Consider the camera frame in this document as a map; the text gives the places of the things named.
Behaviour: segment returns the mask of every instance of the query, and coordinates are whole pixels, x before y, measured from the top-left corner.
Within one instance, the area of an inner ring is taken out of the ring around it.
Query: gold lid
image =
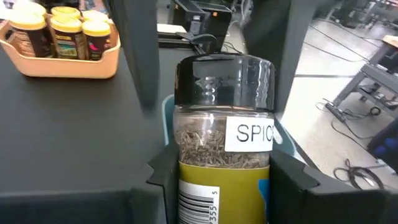
[[[62,32],[76,33],[81,31],[81,21],[67,16],[53,16],[51,26]]]
[[[96,21],[108,21],[108,16],[105,13],[98,12],[96,10],[89,10],[81,12],[85,21],[96,20]]]
[[[82,28],[86,35],[93,37],[103,37],[111,33],[111,27],[103,21],[86,21],[83,23]]]
[[[51,14],[54,16],[68,16],[80,19],[80,11],[73,7],[57,6],[51,9]]]
[[[16,11],[22,11],[22,12],[28,12],[28,13],[32,13],[32,12],[37,13],[43,17],[45,17],[45,14],[47,13],[47,11],[45,10],[45,8],[42,5],[34,3],[34,2],[18,1],[14,4],[12,9],[16,10]]]
[[[38,30],[46,26],[44,18],[35,13],[13,11],[10,19],[11,26],[22,30]]]

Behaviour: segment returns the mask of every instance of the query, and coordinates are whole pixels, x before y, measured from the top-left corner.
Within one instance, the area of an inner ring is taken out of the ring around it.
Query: black tabletop
[[[164,146],[161,102],[191,50],[160,49],[153,114],[139,106],[123,52],[109,80],[29,78],[0,49],[0,194],[128,189]]]

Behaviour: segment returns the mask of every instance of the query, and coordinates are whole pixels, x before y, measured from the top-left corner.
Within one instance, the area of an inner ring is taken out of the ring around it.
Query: dried herbs
[[[268,152],[225,152],[226,118],[211,123],[196,119],[179,127],[175,140],[180,161],[201,167],[253,169],[268,166]]]

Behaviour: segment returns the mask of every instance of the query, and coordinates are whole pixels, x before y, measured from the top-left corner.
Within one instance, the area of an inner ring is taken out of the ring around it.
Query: peach plastic tray
[[[109,24],[111,25],[111,48],[103,53],[99,61],[25,57],[19,53],[14,35],[8,39],[5,37],[7,31],[12,29],[9,21],[0,23],[0,44],[15,67],[22,74],[30,77],[110,78],[115,75],[118,68],[120,39],[116,26],[112,22]]]

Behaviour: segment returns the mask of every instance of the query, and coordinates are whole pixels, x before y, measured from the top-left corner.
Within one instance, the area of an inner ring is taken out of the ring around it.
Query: gray floor
[[[159,10],[159,22],[167,22],[167,12],[166,9]],[[331,122],[334,122],[337,129],[352,136],[346,127],[339,121],[334,121],[334,116],[331,113],[321,111],[315,105],[318,103],[318,106],[322,107],[322,104],[319,103],[325,103],[322,98],[333,100],[351,80],[352,76],[364,65],[363,58],[369,58],[381,44],[378,40],[364,40],[358,36],[380,39],[384,35],[394,32],[381,25],[376,25],[371,30],[348,29],[349,32],[344,30],[347,28],[343,27],[344,29],[342,29],[325,21],[313,21],[311,26],[346,47],[337,44],[312,27],[308,28],[305,43],[349,61],[331,56],[304,44],[296,74],[316,75],[316,78],[297,75],[282,123],[314,163],[327,175],[333,177],[333,169],[344,167],[344,160],[347,158],[354,166],[377,165],[375,158],[363,148],[334,131],[331,128]],[[230,27],[226,41],[234,44],[238,50],[245,52],[244,41],[238,26]],[[358,113],[367,113],[374,105],[368,101],[365,103],[359,101],[359,97],[357,94],[351,94],[343,102],[341,108],[349,108]],[[390,116],[382,113],[377,117],[352,121],[349,125],[360,136],[373,136],[392,120]],[[357,140],[366,147],[367,141]],[[392,175],[388,169],[380,168],[374,170],[374,172],[385,184],[398,189],[398,177]]]

